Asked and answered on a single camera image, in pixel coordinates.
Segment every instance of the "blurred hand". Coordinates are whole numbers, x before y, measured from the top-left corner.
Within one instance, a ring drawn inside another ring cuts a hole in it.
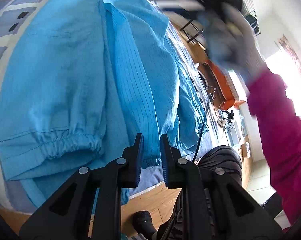
[[[226,24],[212,11],[197,15],[204,27],[208,56],[218,67],[234,70],[249,84],[267,67],[266,63],[259,53],[253,29],[244,16],[226,3],[223,10]]]

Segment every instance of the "striped pants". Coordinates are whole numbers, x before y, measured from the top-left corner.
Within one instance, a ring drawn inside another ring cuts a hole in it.
[[[200,169],[214,171],[223,168],[240,185],[242,185],[242,161],[238,153],[231,147],[218,146],[209,151],[198,163]],[[157,240],[183,239],[183,196],[177,197],[170,219],[162,224],[157,232]]]

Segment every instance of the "black sock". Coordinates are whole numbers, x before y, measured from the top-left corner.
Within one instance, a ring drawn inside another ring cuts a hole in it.
[[[132,226],[138,234],[143,234],[149,240],[151,240],[151,237],[156,232],[148,211],[136,212],[132,218]]]

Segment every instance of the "silver rivet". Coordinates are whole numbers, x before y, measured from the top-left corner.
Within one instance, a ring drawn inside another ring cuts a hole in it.
[[[125,164],[126,163],[126,159],[125,158],[119,158],[117,159],[117,164]]]
[[[88,168],[87,168],[87,167],[81,167],[81,168],[78,170],[78,172],[79,172],[80,174],[86,174],[86,173],[88,172]]]
[[[216,168],[215,169],[215,172],[218,174],[218,175],[223,175],[225,174],[225,170],[223,168]]]
[[[177,161],[179,164],[186,164],[188,162],[188,160],[184,159],[184,158],[179,158],[178,161]]]

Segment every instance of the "blue garment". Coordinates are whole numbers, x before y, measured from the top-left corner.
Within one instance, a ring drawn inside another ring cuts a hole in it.
[[[144,168],[160,164],[163,133],[191,153],[205,114],[167,25],[146,0],[48,0],[29,24],[1,89],[0,160],[37,207],[80,166],[120,157],[138,132]]]

